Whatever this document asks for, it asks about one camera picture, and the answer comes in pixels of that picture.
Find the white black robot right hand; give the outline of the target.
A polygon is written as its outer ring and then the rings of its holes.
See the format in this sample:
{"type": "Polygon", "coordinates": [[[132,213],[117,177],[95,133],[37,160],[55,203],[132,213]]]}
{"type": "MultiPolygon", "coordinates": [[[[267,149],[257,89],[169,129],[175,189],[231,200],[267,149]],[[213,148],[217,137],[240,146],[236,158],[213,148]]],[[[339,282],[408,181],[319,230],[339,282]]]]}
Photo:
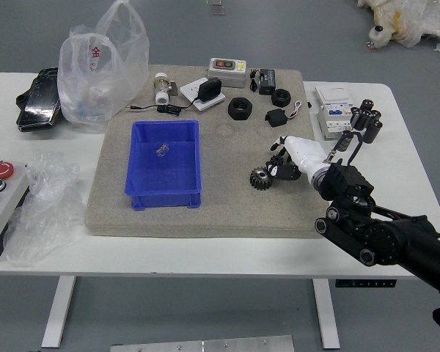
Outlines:
{"type": "Polygon", "coordinates": [[[307,175],[311,186],[327,173],[330,163],[326,163],[327,154],[317,141],[296,136],[280,136],[271,146],[274,151],[283,146],[298,170],[307,175]]]}

